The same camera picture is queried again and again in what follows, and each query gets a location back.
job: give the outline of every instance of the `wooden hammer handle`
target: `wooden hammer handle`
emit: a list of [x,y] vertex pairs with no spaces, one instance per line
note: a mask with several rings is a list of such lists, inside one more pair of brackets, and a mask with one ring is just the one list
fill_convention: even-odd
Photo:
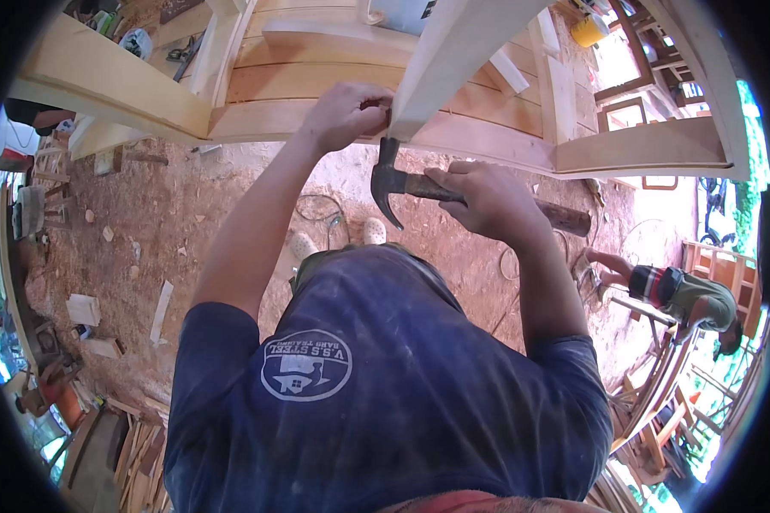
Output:
[[[458,201],[464,205],[468,204],[463,195],[445,189],[426,175],[409,174],[405,182],[405,192],[418,198]],[[568,209],[549,201],[534,199],[534,202],[544,216],[548,218],[550,226],[556,230],[567,231],[579,237],[586,237],[590,233],[591,219],[587,212]]]

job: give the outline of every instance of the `hammer head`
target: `hammer head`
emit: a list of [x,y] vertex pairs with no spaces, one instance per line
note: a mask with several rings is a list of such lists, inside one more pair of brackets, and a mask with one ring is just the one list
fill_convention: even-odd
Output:
[[373,166],[371,172],[371,196],[385,217],[393,223],[398,230],[402,230],[402,223],[393,215],[388,195],[404,194],[407,173],[394,168],[399,151],[399,140],[392,137],[383,137],[379,141],[379,162]]

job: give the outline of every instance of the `hand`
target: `hand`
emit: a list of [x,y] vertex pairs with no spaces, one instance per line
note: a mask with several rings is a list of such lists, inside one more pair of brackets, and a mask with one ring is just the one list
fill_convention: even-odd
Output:
[[321,154],[345,148],[359,136],[375,136],[387,128],[393,91],[375,84],[340,82],[319,97],[299,135]]
[[425,169],[442,187],[465,197],[468,206],[439,202],[467,231],[503,241],[514,250],[553,239],[550,222],[536,206],[527,184],[513,171],[485,162],[453,162],[447,172]]

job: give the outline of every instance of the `blue t-shirt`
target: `blue t-shirt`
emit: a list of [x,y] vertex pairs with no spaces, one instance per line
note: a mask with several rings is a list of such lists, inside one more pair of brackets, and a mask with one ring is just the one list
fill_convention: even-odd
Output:
[[165,456],[175,508],[361,512],[462,489],[583,499],[613,438],[590,338],[525,357],[431,274],[388,247],[334,254],[261,345],[247,313],[191,309]]

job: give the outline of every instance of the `plastic bag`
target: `plastic bag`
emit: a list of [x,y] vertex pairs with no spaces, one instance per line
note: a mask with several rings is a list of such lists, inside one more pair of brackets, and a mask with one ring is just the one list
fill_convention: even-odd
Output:
[[147,61],[151,56],[151,38],[143,29],[131,29],[120,39],[120,46]]

